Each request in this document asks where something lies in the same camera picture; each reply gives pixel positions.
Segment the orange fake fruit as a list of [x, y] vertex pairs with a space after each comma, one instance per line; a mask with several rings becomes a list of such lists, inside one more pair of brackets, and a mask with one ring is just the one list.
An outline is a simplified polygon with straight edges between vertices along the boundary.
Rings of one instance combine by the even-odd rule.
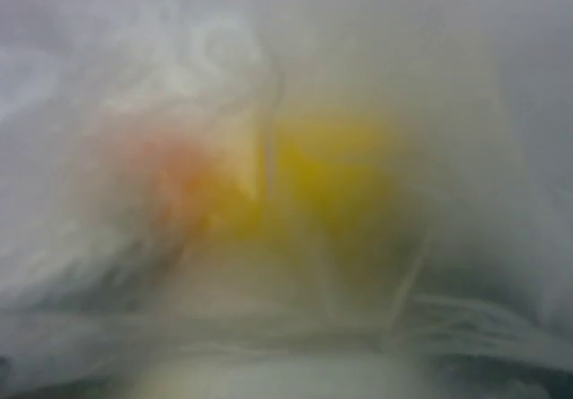
[[140, 192], [153, 227], [164, 234], [207, 234], [236, 190], [211, 149], [187, 135], [129, 131], [117, 151], [118, 168]]

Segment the yellow fake fruit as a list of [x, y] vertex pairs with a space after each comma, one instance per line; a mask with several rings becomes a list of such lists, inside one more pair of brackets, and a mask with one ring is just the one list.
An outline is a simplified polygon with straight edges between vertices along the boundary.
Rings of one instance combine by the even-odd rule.
[[225, 242], [321, 234], [339, 248], [385, 242], [400, 211], [407, 145], [379, 118], [286, 116], [218, 135], [212, 235]]

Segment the clear printed plastic bag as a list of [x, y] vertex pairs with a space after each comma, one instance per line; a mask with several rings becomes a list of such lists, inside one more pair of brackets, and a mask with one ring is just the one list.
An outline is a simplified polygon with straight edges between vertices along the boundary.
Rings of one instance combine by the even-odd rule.
[[[127, 132], [372, 116], [396, 230], [153, 227]], [[4, 398], [569, 398], [572, 0], [1, 0]]]

